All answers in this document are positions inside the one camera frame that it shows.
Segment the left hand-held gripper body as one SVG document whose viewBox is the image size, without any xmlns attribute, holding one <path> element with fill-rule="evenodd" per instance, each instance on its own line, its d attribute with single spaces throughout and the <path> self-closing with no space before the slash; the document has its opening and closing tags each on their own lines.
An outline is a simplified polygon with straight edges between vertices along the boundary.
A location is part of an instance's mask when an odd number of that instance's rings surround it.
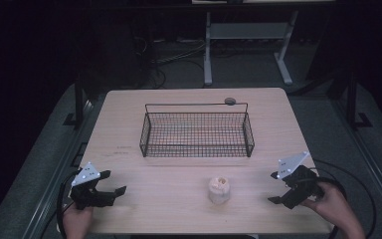
<svg viewBox="0 0 382 239">
<path fill-rule="evenodd" d="M 98 171 L 91 162 L 80 169 L 71 183 L 70 197 L 80 210 L 86 207 L 112 206 L 115 200 L 109 196 L 110 192 L 102 192 L 96 189 L 99 181 L 96 181 Z"/>
</svg>

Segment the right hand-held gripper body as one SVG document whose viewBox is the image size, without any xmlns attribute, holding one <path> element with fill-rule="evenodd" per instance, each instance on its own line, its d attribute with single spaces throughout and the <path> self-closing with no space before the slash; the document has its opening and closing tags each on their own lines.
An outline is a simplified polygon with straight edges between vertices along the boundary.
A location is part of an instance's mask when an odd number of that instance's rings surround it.
<svg viewBox="0 0 382 239">
<path fill-rule="evenodd" d="M 288 187 L 287 200 L 283 205 L 293 209 L 313 194 L 321 194 L 317 186 L 318 175 L 302 163 L 310 157 L 308 151 L 303 151 L 279 160 L 278 172 L 286 175 L 285 185 Z"/>
</svg>

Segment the pale beige round food item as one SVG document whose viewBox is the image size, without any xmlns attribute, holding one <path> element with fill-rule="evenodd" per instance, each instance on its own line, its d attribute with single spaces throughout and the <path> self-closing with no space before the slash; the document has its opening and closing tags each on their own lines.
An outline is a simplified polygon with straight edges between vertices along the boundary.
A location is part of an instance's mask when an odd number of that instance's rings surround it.
<svg viewBox="0 0 382 239">
<path fill-rule="evenodd" d="M 214 204 L 223 204 L 230 199 L 231 186 L 225 177 L 214 177 L 209 181 L 209 199 Z"/>
</svg>

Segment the black wire basket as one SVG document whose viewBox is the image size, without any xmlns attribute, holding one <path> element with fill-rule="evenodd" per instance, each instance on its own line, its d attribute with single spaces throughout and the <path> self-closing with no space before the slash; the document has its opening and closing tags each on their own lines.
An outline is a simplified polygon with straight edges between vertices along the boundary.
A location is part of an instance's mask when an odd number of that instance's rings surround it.
<svg viewBox="0 0 382 239">
<path fill-rule="evenodd" d="M 249 157 L 249 105 L 147 104 L 139 147 L 149 157 Z"/>
</svg>

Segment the person's left hand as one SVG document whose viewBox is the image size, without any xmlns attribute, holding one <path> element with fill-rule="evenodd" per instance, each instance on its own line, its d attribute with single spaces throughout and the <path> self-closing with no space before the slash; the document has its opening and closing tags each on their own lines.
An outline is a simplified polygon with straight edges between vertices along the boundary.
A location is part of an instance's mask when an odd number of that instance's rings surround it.
<svg viewBox="0 0 382 239">
<path fill-rule="evenodd" d="M 70 205 L 63 216 L 63 225 L 67 239 L 85 239 L 93 223 L 94 209 L 77 208 L 77 204 Z"/>
</svg>

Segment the person's right hand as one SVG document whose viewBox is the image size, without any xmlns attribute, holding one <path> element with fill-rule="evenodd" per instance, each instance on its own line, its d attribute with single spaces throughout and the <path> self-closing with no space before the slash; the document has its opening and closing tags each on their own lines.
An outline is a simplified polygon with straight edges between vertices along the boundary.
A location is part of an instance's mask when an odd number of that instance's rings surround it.
<svg viewBox="0 0 382 239">
<path fill-rule="evenodd" d="M 306 199 L 301 205 L 313 210 L 333 225 L 344 224 L 352 211 L 343 194 L 330 183 L 318 182 L 317 185 L 323 191 L 323 196 L 316 200 Z"/>
</svg>

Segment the black metal stand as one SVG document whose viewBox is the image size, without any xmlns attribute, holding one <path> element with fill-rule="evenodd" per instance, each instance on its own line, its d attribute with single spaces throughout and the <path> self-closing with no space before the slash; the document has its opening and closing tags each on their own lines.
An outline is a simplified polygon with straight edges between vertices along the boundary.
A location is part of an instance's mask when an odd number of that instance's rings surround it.
<svg viewBox="0 0 382 239">
<path fill-rule="evenodd" d="M 69 113 L 64 121 L 64 125 L 70 125 L 77 130 L 81 127 L 84 120 L 84 87 L 81 75 L 77 75 L 75 83 L 75 111 L 73 113 Z"/>
<path fill-rule="evenodd" d="M 372 127 L 372 123 L 365 113 L 359 113 L 357 106 L 357 81 L 354 74 L 350 75 L 346 94 L 346 121 L 353 130 L 361 127 Z"/>
</svg>

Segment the aluminium rail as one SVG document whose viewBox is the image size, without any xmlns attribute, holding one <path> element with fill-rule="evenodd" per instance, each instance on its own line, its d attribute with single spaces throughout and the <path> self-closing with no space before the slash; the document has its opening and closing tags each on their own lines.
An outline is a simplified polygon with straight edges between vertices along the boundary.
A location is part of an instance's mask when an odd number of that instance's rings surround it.
<svg viewBox="0 0 382 239">
<path fill-rule="evenodd" d="M 80 165 L 89 138 L 86 134 L 86 125 L 93 108 L 93 104 L 85 100 L 76 106 L 75 113 L 67 114 L 65 117 L 63 126 L 68 127 L 69 133 L 65 135 L 63 153 L 57 156 L 52 174 L 46 177 L 47 184 L 22 239 L 41 239 L 50 223 L 57 218 L 61 184 L 67 184 L 66 180 L 70 179 L 71 172 L 76 171 Z"/>
<path fill-rule="evenodd" d="M 341 119 L 352 140 L 355 142 L 356 147 L 358 148 L 358 151 L 362 155 L 366 167 L 368 168 L 368 172 L 371 175 L 372 180 L 376 184 L 376 188 L 382 197 L 382 170 L 379 168 L 379 165 L 375 161 L 375 157 L 367 147 L 367 144 L 359 133 L 359 130 L 350 124 L 346 119 L 343 105 L 338 101 L 332 101 L 331 105 Z"/>
</svg>

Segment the white metal desk frame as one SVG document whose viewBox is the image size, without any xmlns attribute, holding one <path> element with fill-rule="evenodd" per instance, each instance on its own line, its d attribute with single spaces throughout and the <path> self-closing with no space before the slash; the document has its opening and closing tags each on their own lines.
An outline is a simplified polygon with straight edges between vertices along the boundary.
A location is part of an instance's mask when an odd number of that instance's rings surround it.
<svg viewBox="0 0 382 239">
<path fill-rule="evenodd" d="M 206 14 L 204 84 L 213 84 L 211 64 L 211 44 L 215 40 L 282 40 L 282 47 L 274 53 L 275 61 L 286 86 L 292 85 L 292 79 L 285 62 L 287 48 L 298 16 L 293 11 L 287 22 L 277 23 L 213 23 L 211 13 Z"/>
</svg>

